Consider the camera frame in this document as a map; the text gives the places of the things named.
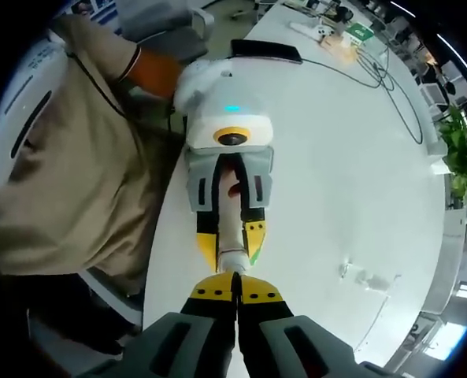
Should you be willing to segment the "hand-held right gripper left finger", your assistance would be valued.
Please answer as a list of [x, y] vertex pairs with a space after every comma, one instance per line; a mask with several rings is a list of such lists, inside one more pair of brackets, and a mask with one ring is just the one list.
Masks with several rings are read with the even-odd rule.
[[235, 345], [235, 273], [195, 285], [181, 311], [160, 317], [96, 377], [226, 377]]

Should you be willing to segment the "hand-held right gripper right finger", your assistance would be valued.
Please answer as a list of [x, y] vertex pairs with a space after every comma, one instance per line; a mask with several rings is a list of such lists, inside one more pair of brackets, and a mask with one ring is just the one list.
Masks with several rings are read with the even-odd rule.
[[294, 315], [270, 283], [241, 276], [239, 349], [251, 377], [395, 377], [356, 362], [351, 346], [305, 315]]

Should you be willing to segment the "person's left hand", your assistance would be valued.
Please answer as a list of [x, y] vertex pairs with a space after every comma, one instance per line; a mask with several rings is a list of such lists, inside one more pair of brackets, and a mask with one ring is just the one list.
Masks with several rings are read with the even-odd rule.
[[221, 175], [221, 185], [226, 190], [229, 198], [236, 198], [240, 196], [241, 185], [233, 168], [223, 168]]

